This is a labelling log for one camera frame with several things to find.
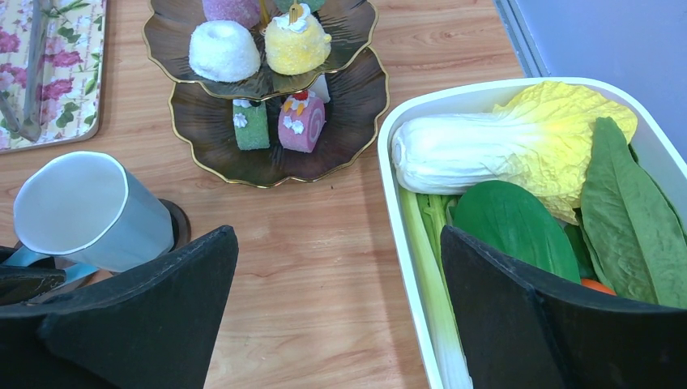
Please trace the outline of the green cake with panda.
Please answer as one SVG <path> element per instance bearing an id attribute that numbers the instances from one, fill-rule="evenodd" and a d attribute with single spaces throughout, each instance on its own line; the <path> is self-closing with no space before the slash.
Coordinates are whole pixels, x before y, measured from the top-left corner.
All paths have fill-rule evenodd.
<path id="1" fill-rule="evenodd" d="M 264 102 L 234 99 L 233 128 L 237 146 L 242 151 L 270 147 L 267 109 Z"/>

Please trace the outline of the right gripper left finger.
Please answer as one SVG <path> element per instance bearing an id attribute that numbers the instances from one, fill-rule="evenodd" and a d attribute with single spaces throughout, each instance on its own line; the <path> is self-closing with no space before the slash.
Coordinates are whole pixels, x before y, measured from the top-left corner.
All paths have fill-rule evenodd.
<path id="1" fill-rule="evenodd" d="M 2 387 L 203 387 L 238 252 L 223 225 L 98 283 L 3 306 Z"/>

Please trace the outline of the metal serving tongs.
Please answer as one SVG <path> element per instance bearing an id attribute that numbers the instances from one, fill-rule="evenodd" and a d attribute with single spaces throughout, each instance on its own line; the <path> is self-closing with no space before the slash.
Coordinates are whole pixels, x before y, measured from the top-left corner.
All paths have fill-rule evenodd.
<path id="1" fill-rule="evenodd" d="M 41 102 L 44 81 L 45 46 L 49 13 L 53 8 L 50 0 L 32 2 L 32 26 L 28 49 L 27 85 L 23 103 L 23 119 L 20 120 L 4 95 L 1 95 L 1 112 L 8 130 L 21 138 L 35 143 L 41 136 Z"/>

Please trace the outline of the purple cake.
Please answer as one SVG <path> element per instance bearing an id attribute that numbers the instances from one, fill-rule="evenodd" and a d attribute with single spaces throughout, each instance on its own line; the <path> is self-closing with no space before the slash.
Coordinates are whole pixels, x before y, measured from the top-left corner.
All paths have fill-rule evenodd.
<path id="1" fill-rule="evenodd" d="M 251 29 L 261 19 L 258 0 L 202 0 L 202 4 L 208 21 L 232 20 Z"/>

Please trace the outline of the three-tier dark cake stand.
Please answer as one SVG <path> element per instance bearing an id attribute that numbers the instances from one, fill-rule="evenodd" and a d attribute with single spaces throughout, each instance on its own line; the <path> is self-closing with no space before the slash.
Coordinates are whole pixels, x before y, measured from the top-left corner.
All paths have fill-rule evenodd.
<path id="1" fill-rule="evenodd" d="M 193 30 L 204 20 L 199 1 L 152 1 L 143 28 L 147 56 L 173 81 L 169 97 L 174 134 L 190 146 L 194 163 L 228 183 L 271 188 L 288 180 L 315 182 L 351 165 L 378 137 L 389 106 L 389 76 L 372 46 L 378 11 L 368 1 L 328 1 L 315 13 L 331 35 L 331 54 L 302 75 L 273 72 L 267 64 L 238 83 L 196 75 L 189 64 Z M 278 127 L 294 93 L 324 80 L 329 101 L 311 152 L 284 148 Z M 234 101 L 257 101 L 267 111 L 270 145 L 242 151 L 235 136 Z"/>

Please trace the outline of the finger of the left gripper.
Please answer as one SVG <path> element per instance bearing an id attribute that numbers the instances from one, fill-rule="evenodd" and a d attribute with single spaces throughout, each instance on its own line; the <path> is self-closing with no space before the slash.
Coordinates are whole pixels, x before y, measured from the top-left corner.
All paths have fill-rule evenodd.
<path id="1" fill-rule="evenodd" d="M 66 273 L 58 269 L 52 257 L 24 266 L 4 264 L 17 251 L 1 247 L 1 305 L 7 306 L 39 297 L 66 281 Z"/>

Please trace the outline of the yellow cupcake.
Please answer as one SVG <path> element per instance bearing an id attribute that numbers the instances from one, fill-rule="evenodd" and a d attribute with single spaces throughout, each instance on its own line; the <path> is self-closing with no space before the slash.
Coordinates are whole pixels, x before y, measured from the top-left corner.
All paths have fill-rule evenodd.
<path id="1" fill-rule="evenodd" d="M 331 53 L 331 35 L 312 16 L 307 3 L 293 1 L 264 32 L 268 66 L 281 75 L 299 75 L 322 65 Z"/>

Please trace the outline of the pink strawberry cake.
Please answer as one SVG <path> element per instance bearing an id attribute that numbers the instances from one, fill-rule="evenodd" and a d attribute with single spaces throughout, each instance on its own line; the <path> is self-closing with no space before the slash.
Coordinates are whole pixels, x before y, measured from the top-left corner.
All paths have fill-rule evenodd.
<path id="1" fill-rule="evenodd" d="M 310 90 L 294 93 L 279 112 L 278 136 L 288 150 L 311 153 L 326 122 L 323 101 Z"/>

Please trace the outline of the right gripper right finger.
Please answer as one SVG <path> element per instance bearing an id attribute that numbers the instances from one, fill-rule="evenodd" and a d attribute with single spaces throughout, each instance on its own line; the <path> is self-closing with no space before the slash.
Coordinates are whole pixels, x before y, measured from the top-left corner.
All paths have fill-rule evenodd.
<path id="1" fill-rule="evenodd" d="M 685 387 L 684 310 L 596 292 L 452 226 L 441 249 L 474 387 Z"/>

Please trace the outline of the white round cake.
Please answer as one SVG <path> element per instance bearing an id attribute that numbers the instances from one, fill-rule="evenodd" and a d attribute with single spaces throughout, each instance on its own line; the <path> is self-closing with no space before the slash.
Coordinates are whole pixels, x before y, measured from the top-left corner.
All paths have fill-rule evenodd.
<path id="1" fill-rule="evenodd" d="M 231 20 L 214 20 L 192 32 L 189 65 L 203 78 L 234 83 L 257 73 L 261 56 L 248 29 Z"/>

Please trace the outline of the floral rectangular tray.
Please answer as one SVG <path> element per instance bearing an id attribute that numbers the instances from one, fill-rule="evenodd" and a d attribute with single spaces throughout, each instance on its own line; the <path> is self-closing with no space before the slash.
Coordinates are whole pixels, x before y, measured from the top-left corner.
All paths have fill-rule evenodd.
<path id="1" fill-rule="evenodd" d="M 1 121 L 1 152 L 73 143 L 99 129 L 100 89 L 105 52 L 105 1 L 50 1 L 43 65 L 41 136 L 32 142 Z M 33 6 L 1 3 L 1 93 L 18 118 L 23 116 Z"/>

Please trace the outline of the light blue handled mug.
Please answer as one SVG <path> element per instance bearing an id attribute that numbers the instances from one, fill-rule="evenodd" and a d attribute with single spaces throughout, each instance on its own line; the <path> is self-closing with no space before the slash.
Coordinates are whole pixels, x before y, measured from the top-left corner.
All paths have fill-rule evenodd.
<path id="1" fill-rule="evenodd" d="M 121 273 L 174 246 L 169 210 L 115 158 L 78 151 L 34 173 L 13 205 L 22 246 L 3 265 L 53 257 L 71 263 L 68 284 L 99 270 Z"/>

